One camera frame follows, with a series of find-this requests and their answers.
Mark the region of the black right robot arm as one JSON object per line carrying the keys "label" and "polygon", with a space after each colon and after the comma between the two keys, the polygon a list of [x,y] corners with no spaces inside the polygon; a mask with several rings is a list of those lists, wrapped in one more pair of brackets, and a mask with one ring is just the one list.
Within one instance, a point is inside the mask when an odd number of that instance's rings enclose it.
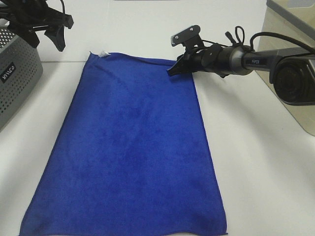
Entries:
{"label": "black right robot arm", "polygon": [[177,58],[169,76],[197,71],[245,76],[253,71],[268,72],[268,82],[287,105],[315,103],[315,56],[302,48],[251,52],[248,46],[193,47]]}

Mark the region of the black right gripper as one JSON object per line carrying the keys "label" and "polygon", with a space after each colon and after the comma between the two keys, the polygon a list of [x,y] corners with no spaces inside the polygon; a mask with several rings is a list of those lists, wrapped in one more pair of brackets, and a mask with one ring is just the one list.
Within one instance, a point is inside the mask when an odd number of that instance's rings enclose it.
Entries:
{"label": "black right gripper", "polygon": [[167,74],[175,76],[197,71],[215,72],[215,65],[220,52],[219,44],[213,44],[202,49],[195,48],[190,54],[178,56],[175,64],[167,69]]}

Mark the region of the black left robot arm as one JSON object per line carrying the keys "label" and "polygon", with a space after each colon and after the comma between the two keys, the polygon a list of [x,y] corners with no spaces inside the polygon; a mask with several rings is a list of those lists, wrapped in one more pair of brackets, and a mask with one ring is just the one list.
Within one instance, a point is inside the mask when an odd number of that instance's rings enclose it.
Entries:
{"label": "black left robot arm", "polygon": [[44,31],[58,51],[65,49],[64,29],[71,29],[74,20],[66,14],[64,1],[60,1],[62,10],[49,7],[45,0],[2,0],[0,18],[9,22],[8,29],[37,48],[40,40],[38,31]]}

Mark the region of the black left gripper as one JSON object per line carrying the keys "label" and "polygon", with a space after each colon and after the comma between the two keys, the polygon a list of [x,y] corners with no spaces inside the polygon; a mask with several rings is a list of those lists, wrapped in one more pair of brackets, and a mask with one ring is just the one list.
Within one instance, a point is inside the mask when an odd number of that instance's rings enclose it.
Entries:
{"label": "black left gripper", "polygon": [[4,18],[11,23],[11,32],[21,37],[31,47],[37,48],[39,39],[29,30],[40,27],[48,28],[44,35],[56,46],[59,52],[65,49],[64,27],[72,28],[74,20],[65,13],[64,1],[60,1],[62,10],[49,7],[46,0],[6,0]]}

